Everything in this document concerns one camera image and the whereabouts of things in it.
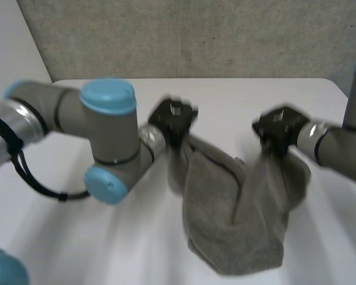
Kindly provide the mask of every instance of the gray robot arm segment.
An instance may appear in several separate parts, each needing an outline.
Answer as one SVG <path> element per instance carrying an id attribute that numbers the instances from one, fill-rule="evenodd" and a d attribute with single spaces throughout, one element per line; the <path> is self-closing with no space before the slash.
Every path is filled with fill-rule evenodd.
<path id="1" fill-rule="evenodd" d="M 7 92 L 0 120 L 24 146 L 50 131 L 89 139 L 95 163 L 86 171 L 85 185 L 108 204 L 121 201 L 166 149 L 158 128 L 138 128 L 133 87 L 121 80 L 91 81 L 83 91 L 23 82 Z M 0 164 L 9 159 L 0 136 Z"/>
<path id="2" fill-rule="evenodd" d="M 312 121 L 301 130 L 297 147 L 319 165 L 356 181 L 355 131 Z"/>

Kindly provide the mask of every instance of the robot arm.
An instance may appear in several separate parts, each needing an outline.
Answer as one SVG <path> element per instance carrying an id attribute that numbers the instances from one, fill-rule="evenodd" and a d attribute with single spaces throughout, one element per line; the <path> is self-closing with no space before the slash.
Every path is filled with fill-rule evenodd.
<path id="1" fill-rule="evenodd" d="M 296 145 L 319 165 L 356 181 L 356 71 L 342 126 L 280 107 L 263 114 L 253 128 L 277 153 L 284 154 L 289 145 Z"/>
<path id="2" fill-rule="evenodd" d="M 157 127 L 138 129 L 134 89 L 116 79 L 91 81 L 81 91 L 25 81 L 9 88 L 0 103 L 0 165 L 13 158 L 8 140 L 25 147 L 51 131 L 90 140 L 95 162 L 84 182 L 108 204 L 120 202 L 166 149 Z"/>

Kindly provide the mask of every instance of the folded towel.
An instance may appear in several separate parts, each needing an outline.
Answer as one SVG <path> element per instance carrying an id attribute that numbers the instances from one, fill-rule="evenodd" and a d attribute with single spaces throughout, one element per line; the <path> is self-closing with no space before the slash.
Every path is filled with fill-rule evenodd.
<path id="1" fill-rule="evenodd" d="M 190 249 L 216 272 L 249 274 L 282 264 L 288 213 L 306 194 L 310 169 L 268 148 L 251 171 L 190 135 L 170 152 L 170 177 L 183 191 Z"/>

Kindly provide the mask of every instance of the gray towel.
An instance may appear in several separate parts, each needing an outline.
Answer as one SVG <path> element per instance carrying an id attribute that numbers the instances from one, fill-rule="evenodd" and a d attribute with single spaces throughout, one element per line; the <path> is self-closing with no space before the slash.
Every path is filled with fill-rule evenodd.
<path id="1" fill-rule="evenodd" d="M 310 178 L 299 158 L 264 148 L 247 172 L 241 160 L 190 135 L 170 152 L 170 176 L 183 191 L 189 247 L 216 272 L 281 266 L 288 213 L 303 200 Z"/>

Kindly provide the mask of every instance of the light blue cap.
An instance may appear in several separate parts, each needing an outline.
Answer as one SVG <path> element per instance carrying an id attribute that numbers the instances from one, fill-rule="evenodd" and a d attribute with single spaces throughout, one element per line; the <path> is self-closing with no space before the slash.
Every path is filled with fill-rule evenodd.
<path id="1" fill-rule="evenodd" d="M 29 277 L 23 264 L 0 250 L 0 285 L 29 285 Z"/>
<path id="2" fill-rule="evenodd" d="M 136 110 L 131 83 L 115 78 L 92 80 L 83 86 L 80 99 L 87 108 L 105 115 L 128 115 Z"/>
<path id="3" fill-rule="evenodd" d="M 13 82 L 11 85 L 8 86 L 8 88 L 4 91 L 4 98 L 9 98 L 11 95 L 12 91 L 15 90 L 17 87 L 24 83 L 28 83 L 29 80 L 18 80 Z"/>
<path id="4" fill-rule="evenodd" d="M 84 184 L 93 197 L 106 204 L 115 205 L 128 193 L 128 188 L 119 178 L 96 166 L 86 171 Z"/>

